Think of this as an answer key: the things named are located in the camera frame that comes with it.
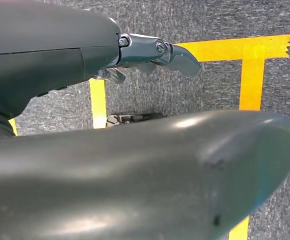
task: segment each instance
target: yellow tape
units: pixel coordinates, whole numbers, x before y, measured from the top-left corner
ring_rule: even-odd
[[[179,43],[200,62],[288,58],[290,34]]]
[[[104,80],[89,80],[91,90],[91,113],[94,129],[107,126],[107,100]]]
[[[16,127],[16,123],[15,123],[15,119],[13,118],[13,119],[11,119],[8,121],[11,127],[13,128],[13,132],[16,135],[16,136],[18,136],[17,134],[17,128]]]
[[[228,236],[228,240],[247,240],[248,237],[249,219],[249,216],[245,217],[244,220],[232,229]]]
[[[242,60],[240,110],[260,110],[264,65],[264,58]]]

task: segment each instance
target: dark gray robot arm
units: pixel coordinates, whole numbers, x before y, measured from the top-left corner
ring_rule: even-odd
[[[31,98],[90,79],[118,57],[119,33],[99,13],[0,0],[0,115],[14,118]]]

